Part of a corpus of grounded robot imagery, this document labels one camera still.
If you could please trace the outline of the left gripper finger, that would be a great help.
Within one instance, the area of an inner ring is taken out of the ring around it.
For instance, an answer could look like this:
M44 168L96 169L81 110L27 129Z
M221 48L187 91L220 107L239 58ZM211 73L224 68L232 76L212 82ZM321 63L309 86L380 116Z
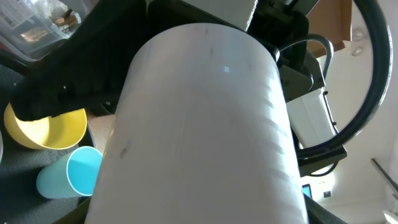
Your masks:
M33 121L115 100L149 40L150 7L172 3L100 0L64 44L27 68L10 98L17 118Z

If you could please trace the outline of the food scraps pile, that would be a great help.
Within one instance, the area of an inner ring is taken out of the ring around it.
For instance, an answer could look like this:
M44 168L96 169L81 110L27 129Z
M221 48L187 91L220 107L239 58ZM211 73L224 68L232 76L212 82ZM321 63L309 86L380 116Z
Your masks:
M69 9L61 16L52 19L50 25L41 25L28 29L21 34L21 37L29 43L38 42L50 34L56 35L59 39L69 39L81 22L82 19L79 13Z

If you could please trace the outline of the yellow bowl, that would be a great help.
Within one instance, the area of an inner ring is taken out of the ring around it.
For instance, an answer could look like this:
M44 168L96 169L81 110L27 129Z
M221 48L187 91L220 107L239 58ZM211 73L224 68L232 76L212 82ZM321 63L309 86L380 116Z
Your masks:
M4 112L4 125L16 142L29 149L64 150L78 144L86 133L84 109L35 121L19 120L11 105Z

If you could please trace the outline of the blue cup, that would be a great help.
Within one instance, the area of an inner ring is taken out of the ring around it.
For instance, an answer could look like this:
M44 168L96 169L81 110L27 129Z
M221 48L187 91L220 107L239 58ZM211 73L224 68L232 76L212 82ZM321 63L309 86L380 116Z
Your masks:
M91 146L75 149L39 172L39 194L49 199L92 196L102 159L102 153Z

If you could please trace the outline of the pink cup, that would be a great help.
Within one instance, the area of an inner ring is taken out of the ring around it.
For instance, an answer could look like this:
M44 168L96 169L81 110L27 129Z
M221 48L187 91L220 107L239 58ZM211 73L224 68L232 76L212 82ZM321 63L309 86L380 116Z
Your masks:
M279 71L246 33L146 42L119 99L87 223L307 223Z

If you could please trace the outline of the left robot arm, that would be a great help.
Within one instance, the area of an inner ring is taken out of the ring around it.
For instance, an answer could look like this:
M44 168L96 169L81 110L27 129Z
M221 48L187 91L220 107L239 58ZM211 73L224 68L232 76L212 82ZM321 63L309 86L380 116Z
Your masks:
M60 48L18 67L25 78L11 93L11 106L24 121L82 108L113 114L137 51L167 29L200 22L226 24L220 16L182 1L100 1ZM309 32L306 15L294 3L261 1L247 33L277 62L287 102L324 86L328 66L315 60L307 44L320 41L327 59L333 46Z

